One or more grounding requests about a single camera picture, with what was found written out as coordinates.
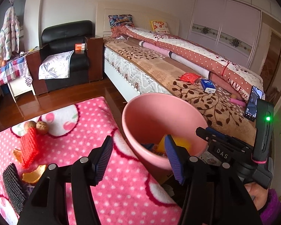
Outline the person's right hand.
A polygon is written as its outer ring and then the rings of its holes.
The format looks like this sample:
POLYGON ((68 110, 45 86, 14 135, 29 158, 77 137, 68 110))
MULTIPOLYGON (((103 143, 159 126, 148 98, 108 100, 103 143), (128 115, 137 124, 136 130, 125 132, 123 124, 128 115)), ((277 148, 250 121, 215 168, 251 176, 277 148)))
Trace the person's right hand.
POLYGON ((245 188, 249 195, 254 197, 253 203, 256 206, 256 209, 262 209, 268 199, 268 189, 264 189, 262 186, 255 182, 245 184, 245 188))

